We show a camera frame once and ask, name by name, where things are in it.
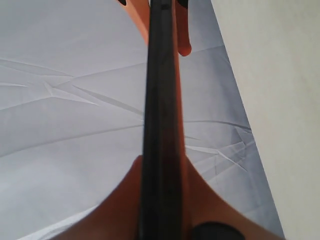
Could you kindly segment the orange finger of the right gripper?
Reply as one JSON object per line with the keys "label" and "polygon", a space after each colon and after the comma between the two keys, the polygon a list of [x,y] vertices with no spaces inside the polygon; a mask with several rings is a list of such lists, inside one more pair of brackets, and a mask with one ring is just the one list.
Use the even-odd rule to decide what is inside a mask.
{"label": "orange finger of the right gripper", "polygon": [[192,51],[189,37],[188,0],[173,1],[173,46],[183,57]]}
{"label": "orange finger of the right gripper", "polygon": [[144,42],[149,42],[150,4],[148,0],[118,0],[139,30]]}

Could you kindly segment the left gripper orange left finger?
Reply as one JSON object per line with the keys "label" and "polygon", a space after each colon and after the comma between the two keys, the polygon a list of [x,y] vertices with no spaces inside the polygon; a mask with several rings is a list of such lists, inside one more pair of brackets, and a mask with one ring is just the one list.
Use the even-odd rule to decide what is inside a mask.
{"label": "left gripper orange left finger", "polygon": [[138,233],[142,156],[112,193],[90,214],[55,240],[135,240]]}

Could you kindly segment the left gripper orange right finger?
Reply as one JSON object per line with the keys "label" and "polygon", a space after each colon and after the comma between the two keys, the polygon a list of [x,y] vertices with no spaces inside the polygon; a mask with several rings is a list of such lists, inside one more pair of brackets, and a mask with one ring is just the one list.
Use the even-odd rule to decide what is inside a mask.
{"label": "left gripper orange right finger", "polygon": [[186,158],[187,202],[192,240],[280,240],[224,201]]}

